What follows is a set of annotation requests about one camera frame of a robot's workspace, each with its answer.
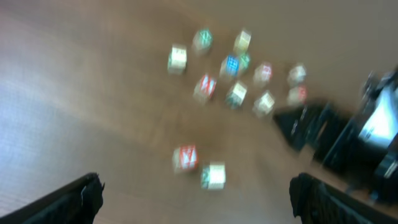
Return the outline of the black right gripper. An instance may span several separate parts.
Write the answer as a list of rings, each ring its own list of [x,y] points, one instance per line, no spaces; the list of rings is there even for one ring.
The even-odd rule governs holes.
[[[283,108],[272,119],[293,150],[311,141],[313,158],[347,181],[347,192],[368,189],[375,199],[397,198],[397,138],[385,149],[366,143],[353,118],[322,104]]]

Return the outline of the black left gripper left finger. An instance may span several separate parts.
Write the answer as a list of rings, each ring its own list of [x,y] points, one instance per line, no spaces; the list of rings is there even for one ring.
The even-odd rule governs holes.
[[[93,223],[103,206],[104,184],[87,173],[60,189],[1,217],[1,223]]]

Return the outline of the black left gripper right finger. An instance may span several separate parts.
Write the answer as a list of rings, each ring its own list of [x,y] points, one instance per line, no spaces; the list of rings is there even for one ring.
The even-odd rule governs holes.
[[[397,224],[397,219],[366,205],[308,173],[290,181],[294,217],[303,224]]]

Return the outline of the plain Z wooden block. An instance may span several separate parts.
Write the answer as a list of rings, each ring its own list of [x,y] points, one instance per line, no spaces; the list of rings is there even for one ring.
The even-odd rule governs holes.
[[[226,170],[224,162],[209,162],[202,167],[201,187],[206,190],[224,189]]]

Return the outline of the red letter Y block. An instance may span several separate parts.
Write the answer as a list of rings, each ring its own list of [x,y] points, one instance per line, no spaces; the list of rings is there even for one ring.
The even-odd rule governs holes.
[[[197,85],[195,86],[193,97],[198,102],[205,104],[211,99],[215,92],[217,80],[208,74],[201,77]]]

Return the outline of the red letter A block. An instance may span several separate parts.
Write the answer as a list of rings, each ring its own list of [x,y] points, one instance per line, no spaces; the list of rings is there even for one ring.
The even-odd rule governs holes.
[[[195,145],[180,146],[174,150],[172,163],[175,172],[187,172],[198,167],[198,154]]]

